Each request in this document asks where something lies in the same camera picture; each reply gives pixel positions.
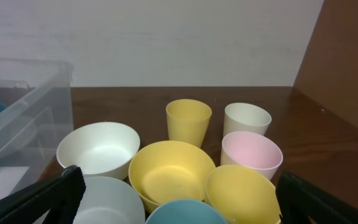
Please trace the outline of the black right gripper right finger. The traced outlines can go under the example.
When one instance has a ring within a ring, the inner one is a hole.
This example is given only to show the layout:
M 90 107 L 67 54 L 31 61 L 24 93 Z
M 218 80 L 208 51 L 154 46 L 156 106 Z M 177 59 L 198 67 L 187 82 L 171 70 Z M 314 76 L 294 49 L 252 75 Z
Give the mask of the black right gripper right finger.
M 358 224 L 355 208 L 317 186 L 283 171 L 275 189 L 282 224 L 345 223 Z

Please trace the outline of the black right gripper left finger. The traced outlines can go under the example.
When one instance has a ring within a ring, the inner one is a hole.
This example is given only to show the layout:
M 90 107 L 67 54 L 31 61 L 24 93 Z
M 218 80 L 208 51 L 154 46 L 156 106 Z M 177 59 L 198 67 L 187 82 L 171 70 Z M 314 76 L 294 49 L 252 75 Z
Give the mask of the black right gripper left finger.
M 63 169 L 0 200 L 0 223 L 73 223 L 86 190 L 78 166 Z

